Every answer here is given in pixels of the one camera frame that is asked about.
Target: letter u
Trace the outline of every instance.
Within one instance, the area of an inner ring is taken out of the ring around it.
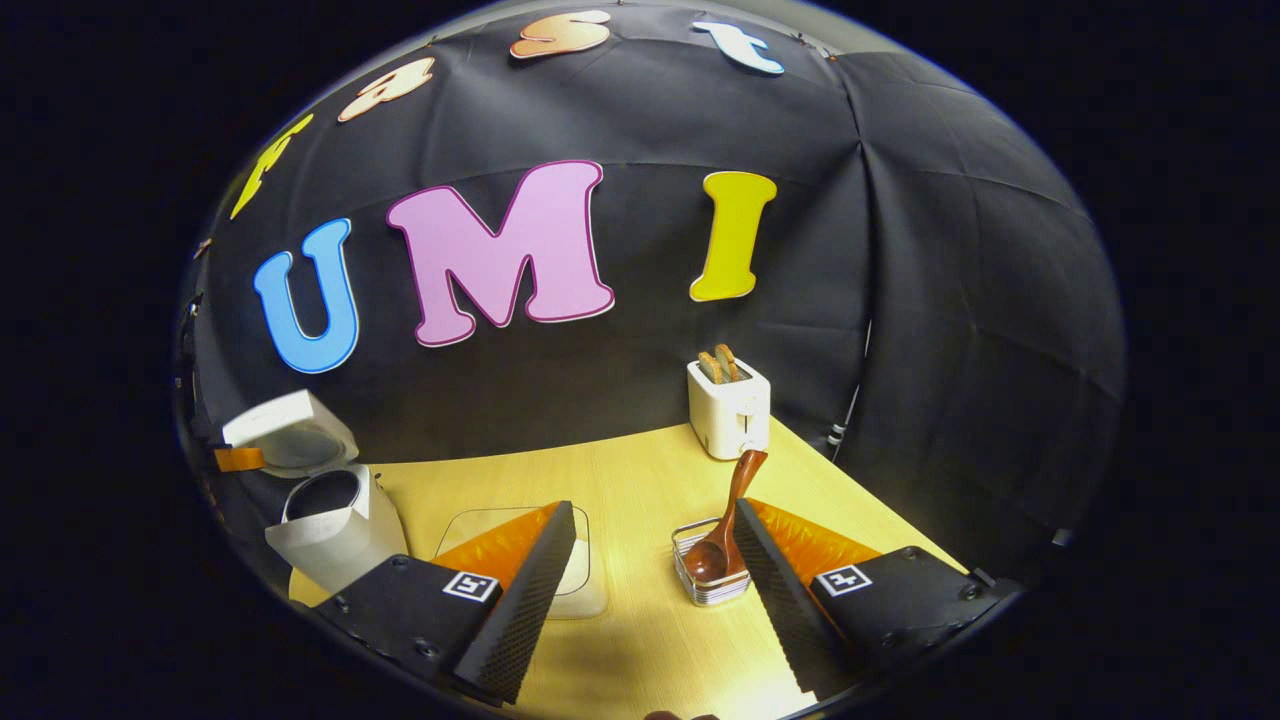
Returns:
[[[356,348],[360,318],[347,278],[347,261],[342,243],[351,234],[351,220],[330,220],[307,234],[302,241],[302,254],[316,265],[320,293],[324,299],[329,325],[319,337],[302,333],[289,293],[289,268],[293,255],[279,252],[259,266],[253,274],[253,290],[262,299],[266,329],[271,333],[275,351],[291,368],[300,373],[324,373],[342,365]]]

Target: letter m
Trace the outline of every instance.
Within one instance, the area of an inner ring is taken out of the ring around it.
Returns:
[[[475,318],[458,309],[454,283],[490,323],[507,327],[526,264],[534,273],[534,296],[525,304],[530,319],[561,323],[613,307],[591,245],[591,188],[602,177],[600,167],[586,160],[529,170],[497,233],[452,187],[428,188],[392,205],[387,224],[404,232],[422,305],[417,341],[440,347],[475,332]]]

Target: table surface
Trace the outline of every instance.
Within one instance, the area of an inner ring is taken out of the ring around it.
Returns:
[[[768,454],[748,497],[881,552],[919,546],[965,571],[777,419]],[[755,587],[724,605],[698,607],[672,566],[672,530],[724,511],[733,465],[707,455],[682,424],[532,452],[370,469],[399,511],[410,553],[422,560],[435,556],[449,520],[465,510],[568,500],[586,511],[591,551],[604,561],[608,609],[543,625],[518,701],[503,715],[640,720],[668,710],[776,720],[814,697],[796,685]],[[328,597],[297,570],[289,594],[311,606]]]

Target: yellow letter i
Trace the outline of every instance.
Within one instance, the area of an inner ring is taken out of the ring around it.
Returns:
[[[755,288],[751,274],[755,233],[760,229],[764,204],[777,197],[778,186],[755,173],[726,172],[707,176],[703,190],[716,202],[716,215],[707,264],[689,287],[689,297],[698,302],[742,297]]]

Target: wire basket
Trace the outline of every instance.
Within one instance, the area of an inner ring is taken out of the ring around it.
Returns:
[[[746,570],[710,583],[700,583],[690,578],[689,571],[685,570],[685,553],[689,552],[689,548],[694,547],[694,543],[707,537],[707,533],[712,532],[712,528],[718,521],[719,518],[710,518],[692,525],[676,528],[671,533],[671,555],[676,562],[676,574],[680,575],[680,583],[685,585],[689,598],[694,601],[694,605],[701,607],[733,600],[745,593],[746,585],[751,584],[751,575]]]

